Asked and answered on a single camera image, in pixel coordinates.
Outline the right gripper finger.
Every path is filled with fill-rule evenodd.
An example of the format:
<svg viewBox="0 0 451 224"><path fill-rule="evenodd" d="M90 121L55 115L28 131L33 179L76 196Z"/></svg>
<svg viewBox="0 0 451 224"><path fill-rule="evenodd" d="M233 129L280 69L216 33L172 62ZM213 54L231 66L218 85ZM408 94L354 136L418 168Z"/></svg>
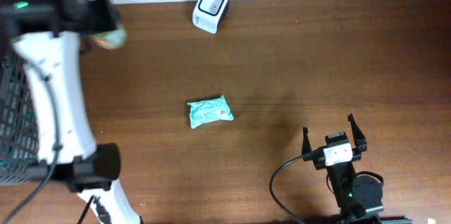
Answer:
<svg viewBox="0 0 451 224"><path fill-rule="evenodd" d="M357 125L354 116L350 113L348 115L348 121L350 122L353 139L354 139L354 145L360 152L364 152L367 150L367 142L366 137L364 136L363 132L360 130L359 126Z"/></svg>
<svg viewBox="0 0 451 224"><path fill-rule="evenodd" d="M303 127L302 128L302 157L304 161L309 161L310 160L310 155L311 155L311 144L309 141L309 137L308 137L308 128L307 127Z"/></svg>

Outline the green lid jar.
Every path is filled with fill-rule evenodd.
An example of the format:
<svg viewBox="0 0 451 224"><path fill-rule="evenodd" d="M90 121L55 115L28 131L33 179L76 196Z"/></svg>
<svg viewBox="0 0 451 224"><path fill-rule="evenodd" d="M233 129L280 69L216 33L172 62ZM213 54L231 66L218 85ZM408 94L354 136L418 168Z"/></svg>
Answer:
<svg viewBox="0 0 451 224"><path fill-rule="evenodd" d="M90 35L89 38L104 49L118 49L124 45L127 36L125 28L118 24L115 30L96 33Z"/></svg>

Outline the teal tissue pack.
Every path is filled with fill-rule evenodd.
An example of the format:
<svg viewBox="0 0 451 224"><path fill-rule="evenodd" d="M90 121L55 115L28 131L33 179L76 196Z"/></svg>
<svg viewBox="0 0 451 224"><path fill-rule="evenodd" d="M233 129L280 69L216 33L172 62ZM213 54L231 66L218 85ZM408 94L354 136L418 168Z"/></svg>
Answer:
<svg viewBox="0 0 451 224"><path fill-rule="evenodd" d="M188 102L190 107L190 127L195 129L203 124L220 120L233 121L232 111L222 95L215 99Z"/></svg>

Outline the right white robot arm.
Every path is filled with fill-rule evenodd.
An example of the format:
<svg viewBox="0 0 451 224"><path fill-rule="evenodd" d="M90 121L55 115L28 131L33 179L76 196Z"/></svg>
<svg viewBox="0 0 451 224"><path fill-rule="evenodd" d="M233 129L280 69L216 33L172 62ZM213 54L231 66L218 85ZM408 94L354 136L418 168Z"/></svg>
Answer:
<svg viewBox="0 0 451 224"><path fill-rule="evenodd" d="M362 158L368 149L364 133L354 116L347 117L352 129L354 143L351 144L345 132L325 136L326 144L313 150L307 127L303 128L302 159L311 161L315 169L327 171L326 182L334 194L340 214L336 223L412 223L402 216L382 218L384 206L381 175L363 170L357 172L354 162Z"/></svg>

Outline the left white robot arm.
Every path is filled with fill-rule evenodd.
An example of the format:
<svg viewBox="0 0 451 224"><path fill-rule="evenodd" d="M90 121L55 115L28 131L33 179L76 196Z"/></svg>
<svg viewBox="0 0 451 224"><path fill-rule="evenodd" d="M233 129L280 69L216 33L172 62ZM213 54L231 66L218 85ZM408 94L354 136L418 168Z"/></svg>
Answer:
<svg viewBox="0 0 451 224"><path fill-rule="evenodd" d="M125 30L110 0L1 0L1 184L65 185L100 223L141 223L123 191L114 143L96 142L80 56Z"/></svg>

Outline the white barcode scanner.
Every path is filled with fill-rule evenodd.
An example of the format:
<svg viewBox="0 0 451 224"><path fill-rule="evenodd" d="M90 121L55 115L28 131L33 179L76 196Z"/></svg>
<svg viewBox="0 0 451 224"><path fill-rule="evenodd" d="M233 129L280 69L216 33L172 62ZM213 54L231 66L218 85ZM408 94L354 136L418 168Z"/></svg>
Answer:
<svg viewBox="0 0 451 224"><path fill-rule="evenodd" d="M228 12L229 2L230 0L198 0L192 13L193 25L216 34Z"/></svg>

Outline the dark grey plastic basket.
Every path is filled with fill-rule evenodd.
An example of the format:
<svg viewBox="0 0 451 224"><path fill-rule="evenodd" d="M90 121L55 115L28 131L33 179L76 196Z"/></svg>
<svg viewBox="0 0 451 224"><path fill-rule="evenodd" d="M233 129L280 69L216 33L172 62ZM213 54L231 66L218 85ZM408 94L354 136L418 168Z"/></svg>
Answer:
<svg viewBox="0 0 451 224"><path fill-rule="evenodd" d="M7 46L1 55L1 185L28 181L37 162L37 119L23 60Z"/></svg>

